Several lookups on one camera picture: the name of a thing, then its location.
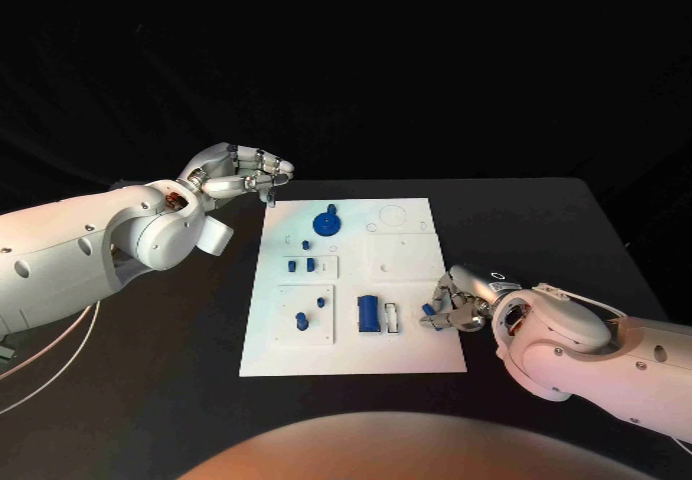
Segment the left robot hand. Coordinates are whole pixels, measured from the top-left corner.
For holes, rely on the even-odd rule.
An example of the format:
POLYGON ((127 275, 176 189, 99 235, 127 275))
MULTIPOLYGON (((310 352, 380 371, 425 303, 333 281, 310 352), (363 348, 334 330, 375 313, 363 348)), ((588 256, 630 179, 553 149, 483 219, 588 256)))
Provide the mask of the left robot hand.
POLYGON ((294 166, 279 156, 253 147, 220 142, 189 161, 176 181, 197 195, 206 211, 233 198, 255 193, 269 208, 275 188, 294 177, 294 166))

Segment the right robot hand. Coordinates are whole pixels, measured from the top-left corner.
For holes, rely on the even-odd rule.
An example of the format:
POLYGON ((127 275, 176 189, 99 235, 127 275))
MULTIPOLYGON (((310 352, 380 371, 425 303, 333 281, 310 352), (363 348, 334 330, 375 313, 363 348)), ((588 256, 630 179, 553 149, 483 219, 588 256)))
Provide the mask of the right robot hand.
POLYGON ((432 299, 421 307, 419 324, 435 331, 476 332, 491 321, 506 295, 522 289, 519 281, 497 270, 454 265, 441 276, 432 299))

